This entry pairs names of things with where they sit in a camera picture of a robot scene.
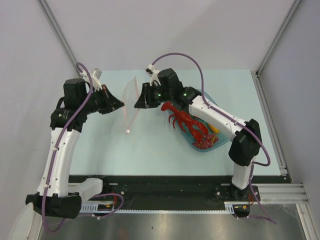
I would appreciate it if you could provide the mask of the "aluminium frame rail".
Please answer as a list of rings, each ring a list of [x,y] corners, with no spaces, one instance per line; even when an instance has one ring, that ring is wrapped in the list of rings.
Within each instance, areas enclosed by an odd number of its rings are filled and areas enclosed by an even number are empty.
[[[280,177],[283,179],[291,178],[267,97],[263,90],[262,79],[256,71],[252,71],[251,75],[266,120],[272,146],[275,149],[276,159],[281,172]],[[294,205],[297,214],[296,219],[302,226],[302,233],[305,238],[307,240],[318,240],[320,238],[320,227],[302,183],[290,181],[289,183],[261,183],[258,186],[261,190],[261,203],[264,206],[280,205],[282,210],[287,212],[289,205]]]

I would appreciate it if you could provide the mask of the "clear pink zip top bag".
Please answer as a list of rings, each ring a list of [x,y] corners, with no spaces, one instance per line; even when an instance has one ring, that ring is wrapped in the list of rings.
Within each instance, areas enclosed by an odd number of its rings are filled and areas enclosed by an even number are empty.
[[[135,108],[135,104],[140,96],[140,90],[138,89],[137,75],[124,83],[120,89],[120,100],[124,103],[124,106],[115,112],[114,126],[117,133],[128,135],[132,131],[140,111],[138,108]]]

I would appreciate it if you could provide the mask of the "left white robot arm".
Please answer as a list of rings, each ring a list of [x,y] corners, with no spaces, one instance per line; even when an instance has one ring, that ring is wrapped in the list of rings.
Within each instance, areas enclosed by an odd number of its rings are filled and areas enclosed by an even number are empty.
[[[75,146],[88,115],[109,114],[124,106],[99,80],[73,78],[63,85],[64,95],[50,116],[51,140],[45,170],[36,193],[26,196],[40,215],[75,219],[83,202],[96,196],[105,200],[111,188],[97,178],[89,178],[69,191],[69,174]]]

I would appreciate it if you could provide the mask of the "yellow toy lemon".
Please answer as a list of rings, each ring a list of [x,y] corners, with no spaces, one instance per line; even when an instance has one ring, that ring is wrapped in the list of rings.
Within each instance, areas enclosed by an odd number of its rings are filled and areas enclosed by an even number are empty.
[[[214,132],[215,134],[219,134],[220,133],[220,130],[218,128],[216,128],[215,126],[209,124],[208,125],[209,129]]]

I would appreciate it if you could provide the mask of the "red toy lobster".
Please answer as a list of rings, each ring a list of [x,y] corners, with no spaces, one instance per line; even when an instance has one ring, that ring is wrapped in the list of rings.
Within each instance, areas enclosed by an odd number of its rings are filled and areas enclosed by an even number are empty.
[[[168,117],[168,123],[172,123],[174,129],[176,128],[175,124],[177,123],[180,130],[184,133],[187,132],[185,130],[186,127],[196,142],[202,142],[209,134],[208,128],[203,123],[193,119],[188,113],[178,110],[169,101],[162,105],[161,111],[170,111],[171,114]]]

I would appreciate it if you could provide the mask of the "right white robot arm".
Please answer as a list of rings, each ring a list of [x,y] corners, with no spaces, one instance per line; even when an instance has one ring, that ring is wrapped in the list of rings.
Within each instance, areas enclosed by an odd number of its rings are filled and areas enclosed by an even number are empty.
[[[214,144],[209,139],[205,124],[216,127],[231,142],[228,156],[234,163],[234,169],[230,194],[235,200],[242,201],[249,194],[252,164],[261,148],[259,123],[254,119],[245,121],[237,118],[209,101],[199,90],[183,86],[171,68],[159,71],[150,65],[145,71],[150,81],[143,83],[134,107],[161,107],[163,112],[170,112],[168,121],[178,125],[181,131],[190,133],[195,140],[194,145],[201,148]]]

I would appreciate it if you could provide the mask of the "purple toy grapes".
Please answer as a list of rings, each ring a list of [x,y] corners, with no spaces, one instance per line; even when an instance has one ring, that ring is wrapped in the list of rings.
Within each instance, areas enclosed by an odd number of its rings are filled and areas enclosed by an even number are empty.
[[[219,137],[216,134],[208,134],[203,140],[194,142],[192,145],[197,149],[207,150],[212,148],[218,140]]]

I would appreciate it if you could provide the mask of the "teal plastic tray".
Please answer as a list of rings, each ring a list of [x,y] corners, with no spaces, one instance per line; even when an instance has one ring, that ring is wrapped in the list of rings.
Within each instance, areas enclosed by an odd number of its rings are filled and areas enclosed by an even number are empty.
[[[214,150],[214,149],[217,149],[217,148],[221,147],[222,145],[224,145],[225,143],[227,143],[227,142],[229,141],[228,138],[227,138],[221,131],[220,131],[220,133],[214,133],[214,132],[212,132],[212,131],[209,129],[209,127],[208,127],[208,125],[210,125],[210,124],[207,123],[205,120],[203,120],[203,119],[201,119],[201,118],[199,118],[199,117],[197,117],[197,116],[194,116],[194,115],[192,115],[192,114],[189,114],[189,115],[190,115],[193,119],[195,119],[195,120],[203,123],[203,124],[207,127],[207,129],[208,129],[209,135],[210,135],[210,134],[216,134],[216,135],[218,136],[218,141],[214,144],[214,146],[213,146],[212,148],[209,148],[209,149],[198,149],[198,148],[196,148],[196,147],[193,146],[193,143],[195,143],[196,141],[195,141],[195,139],[193,138],[193,136],[189,133],[188,129],[187,129],[186,127],[184,127],[184,129],[186,130],[186,132],[183,132],[183,131],[179,128],[178,123],[176,122],[176,123],[175,123],[175,129],[176,129],[176,128],[179,129],[179,131],[180,131],[180,133],[182,134],[182,136],[185,138],[185,140],[188,142],[188,144],[189,144],[194,150],[196,150],[196,151],[198,151],[198,152],[202,152],[202,153],[209,152],[209,151],[212,151],[212,150]]]

